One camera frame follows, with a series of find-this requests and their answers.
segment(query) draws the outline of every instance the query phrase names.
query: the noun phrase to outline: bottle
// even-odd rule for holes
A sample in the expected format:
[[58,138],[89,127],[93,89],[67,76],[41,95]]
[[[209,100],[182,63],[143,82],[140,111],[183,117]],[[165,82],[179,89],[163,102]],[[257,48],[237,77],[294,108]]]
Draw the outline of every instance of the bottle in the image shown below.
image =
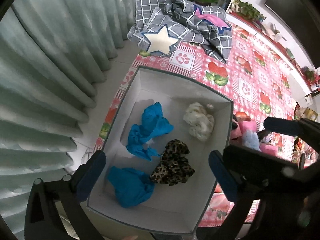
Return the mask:
[[224,10],[226,10],[226,9],[227,9],[227,6],[228,6],[227,0],[224,0],[223,5],[222,5],[222,8],[223,8]]
[[218,6],[222,6],[223,5],[223,0],[218,0]]

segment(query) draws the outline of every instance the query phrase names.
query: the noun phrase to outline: tile floor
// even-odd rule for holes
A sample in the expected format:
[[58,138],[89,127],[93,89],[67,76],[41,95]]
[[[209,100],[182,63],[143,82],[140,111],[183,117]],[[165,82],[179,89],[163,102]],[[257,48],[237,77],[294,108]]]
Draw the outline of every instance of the tile floor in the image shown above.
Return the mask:
[[67,168],[68,171],[75,171],[82,164],[81,160],[85,152],[92,151],[116,91],[139,51],[137,45],[129,40],[124,41],[124,47],[117,50],[118,56],[110,60],[111,69],[104,72],[106,81],[94,85],[98,91],[95,98],[97,106],[85,110],[89,116],[89,122],[79,124],[83,136],[74,138],[77,150],[69,153],[74,164]]

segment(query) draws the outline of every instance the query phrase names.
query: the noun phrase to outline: white star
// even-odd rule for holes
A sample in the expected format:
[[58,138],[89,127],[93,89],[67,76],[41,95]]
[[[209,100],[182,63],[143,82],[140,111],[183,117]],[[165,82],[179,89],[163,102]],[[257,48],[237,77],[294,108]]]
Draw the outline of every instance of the white star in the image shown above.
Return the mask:
[[143,35],[149,40],[150,45],[148,52],[160,51],[164,54],[170,52],[170,46],[175,44],[179,39],[169,36],[169,30],[167,25],[162,26],[158,33],[143,33]]

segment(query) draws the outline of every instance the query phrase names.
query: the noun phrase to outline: blue cloth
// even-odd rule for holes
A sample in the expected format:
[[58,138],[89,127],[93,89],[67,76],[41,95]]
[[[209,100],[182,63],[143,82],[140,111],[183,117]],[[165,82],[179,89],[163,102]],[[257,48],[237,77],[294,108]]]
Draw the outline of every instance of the blue cloth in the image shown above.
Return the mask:
[[141,125],[132,125],[128,136],[127,150],[133,155],[152,161],[152,156],[160,156],[155,149],[144,149],[142,144],[150,139],[173,130],[173,125],[163,117],[159,102],[148,106],[142,114]]
[[124,208],[137,206],[148,200],[155,188],[149,175],[133,168],[111,167],[108,180],[115,188],[116,198]]

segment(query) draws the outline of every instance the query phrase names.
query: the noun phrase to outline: star pillow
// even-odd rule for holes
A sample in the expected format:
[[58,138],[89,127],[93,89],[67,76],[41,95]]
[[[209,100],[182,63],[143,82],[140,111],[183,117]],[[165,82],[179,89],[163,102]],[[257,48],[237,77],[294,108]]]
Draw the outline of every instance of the star pillow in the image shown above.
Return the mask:
[[167,25],[161,26],[157,32],[141,32],[141,34],[150,43],[146,49],[149,53],[161,52],[162,54],[169,54],[172,46],[175,45],[180,39],[170,36]]

